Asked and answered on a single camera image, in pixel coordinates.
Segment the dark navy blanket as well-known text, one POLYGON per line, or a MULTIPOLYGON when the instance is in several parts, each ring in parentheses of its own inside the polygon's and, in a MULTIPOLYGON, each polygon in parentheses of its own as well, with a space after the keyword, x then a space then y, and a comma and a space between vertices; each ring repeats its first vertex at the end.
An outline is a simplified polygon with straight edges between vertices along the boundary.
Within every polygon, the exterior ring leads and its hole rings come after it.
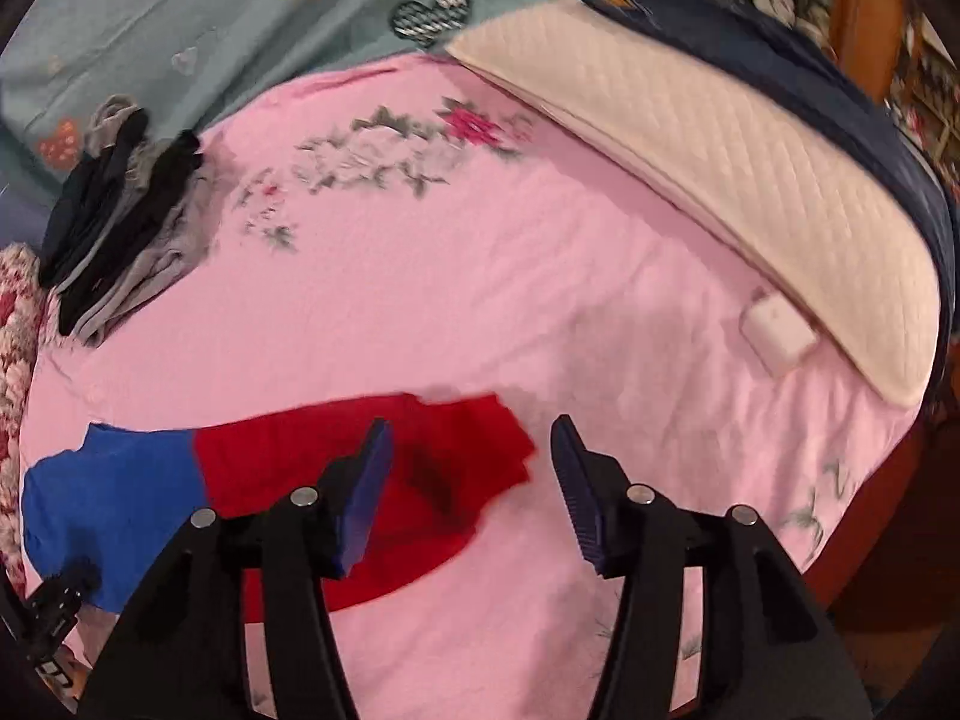
POLYGON ((929 161, 809 37, 753 8, 721 0, 581 0, 643 36, 703 60, 766 94, 843 149, 894 197, 934 260, 940 291, 937 356, 958 307, 958 220, 929 161))

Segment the cream quilted pillow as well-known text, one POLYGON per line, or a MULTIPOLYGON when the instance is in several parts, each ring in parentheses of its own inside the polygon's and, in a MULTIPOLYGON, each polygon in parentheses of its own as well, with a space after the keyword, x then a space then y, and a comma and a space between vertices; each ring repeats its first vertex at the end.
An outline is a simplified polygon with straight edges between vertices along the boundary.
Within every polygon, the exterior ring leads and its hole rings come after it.
POLYGON ((765 271, 884 400, 919 405, 946 304, 931 249, 895 195, 815 128, 579 0, 485 21, 448 52, 765 271))

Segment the blue and red pants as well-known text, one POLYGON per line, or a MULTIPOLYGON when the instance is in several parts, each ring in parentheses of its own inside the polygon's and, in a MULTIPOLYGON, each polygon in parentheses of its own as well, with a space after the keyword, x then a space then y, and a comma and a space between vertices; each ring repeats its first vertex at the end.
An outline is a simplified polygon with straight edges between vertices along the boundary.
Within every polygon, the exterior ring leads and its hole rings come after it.
POLYGON ((192 512, 267 511, 356 452, 377 418, 394 433, 391 474, 363 559, 325 596, 334 611, 381 598, 457 556, 487 505, 529 481, 534 444, 498 397, 377 395, 156 433, 93 424, 78 449, 26 473, 29 562, 49 577, 72 557, 91 559, 101 571, 91 601, 118 613, 192 512))

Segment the black and grey folded clothes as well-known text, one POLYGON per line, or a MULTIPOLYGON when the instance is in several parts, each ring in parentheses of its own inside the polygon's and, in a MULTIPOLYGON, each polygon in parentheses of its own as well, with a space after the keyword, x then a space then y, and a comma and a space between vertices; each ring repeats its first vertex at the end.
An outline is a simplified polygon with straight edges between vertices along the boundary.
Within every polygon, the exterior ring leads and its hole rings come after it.
POLYGON ((148 110, 110 96, 85 130, 62 122, 41 154, 70 169, 41 245, 57 333, 98 346, 206 255, 223 161, 184 130, 148 133, 148 110))

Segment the teal heart-print pillow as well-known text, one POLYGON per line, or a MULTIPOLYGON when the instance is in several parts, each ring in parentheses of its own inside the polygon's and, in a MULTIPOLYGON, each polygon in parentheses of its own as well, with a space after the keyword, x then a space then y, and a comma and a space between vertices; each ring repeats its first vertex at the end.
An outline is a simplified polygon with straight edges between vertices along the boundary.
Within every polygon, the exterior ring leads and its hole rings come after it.
MULTIPOLYGON (((434 0, 34 0, 2 52, 3 177, 50 202, 114 94, 169 137, 303 73, 404 52, 405 2, 434 0)), ((469 2, 483 21, 542 0, 469 2)))

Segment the small white box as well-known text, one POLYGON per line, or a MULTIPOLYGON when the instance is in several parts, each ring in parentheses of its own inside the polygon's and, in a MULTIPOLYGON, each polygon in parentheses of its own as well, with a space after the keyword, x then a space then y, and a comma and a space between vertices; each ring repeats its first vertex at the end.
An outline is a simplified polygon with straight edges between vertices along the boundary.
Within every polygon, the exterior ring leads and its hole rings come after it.
POLYGON ((740 319, 740 333, 771 377, 786 376, 818 343, 814 327, 781 293, 752 302, 740 319))

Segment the pink floral bed sheet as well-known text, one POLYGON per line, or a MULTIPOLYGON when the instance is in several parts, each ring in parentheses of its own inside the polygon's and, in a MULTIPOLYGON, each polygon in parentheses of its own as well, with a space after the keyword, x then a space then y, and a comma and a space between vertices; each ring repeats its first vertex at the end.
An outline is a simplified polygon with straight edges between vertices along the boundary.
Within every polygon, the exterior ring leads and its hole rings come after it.
POLYGON ((913 424, 828 338, 771 377, 740 333, 768 281, 459 65, 409 55, 304 76, 202 146, 223 177, 199 265, 98 346, 59 335, 52 301, 23 483, 93 424, 498 397, 534 444, 529 481, 443 566, 329 608, 363 717, 586 715, 620 587, 579 551, 550 460, 557 416, 684 509, 752 505, 797 562, 823 539, 802 507, 835 525, 913 424))

